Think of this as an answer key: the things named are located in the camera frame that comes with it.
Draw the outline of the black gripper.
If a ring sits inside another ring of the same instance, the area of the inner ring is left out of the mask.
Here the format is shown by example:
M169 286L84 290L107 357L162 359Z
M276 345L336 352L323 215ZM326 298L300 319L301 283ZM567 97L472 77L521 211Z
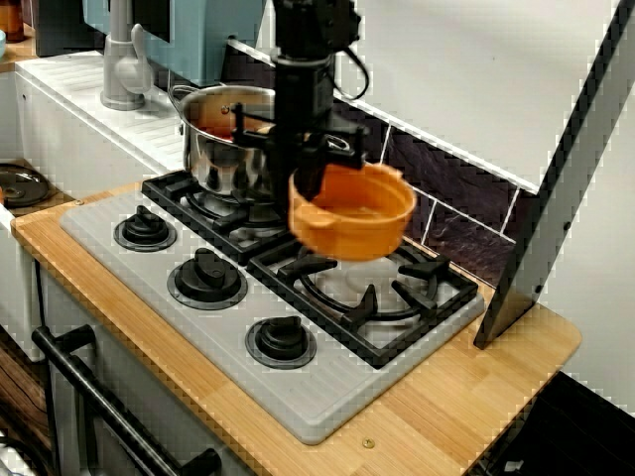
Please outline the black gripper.
M296 170L297 191L312 201L321 190L326 165L364 166L366 130L332 112L332 53L315 59L279 54L272 62L274 104L236 103L232 139L237 146L267 154L275 199L288 198L289 178Z

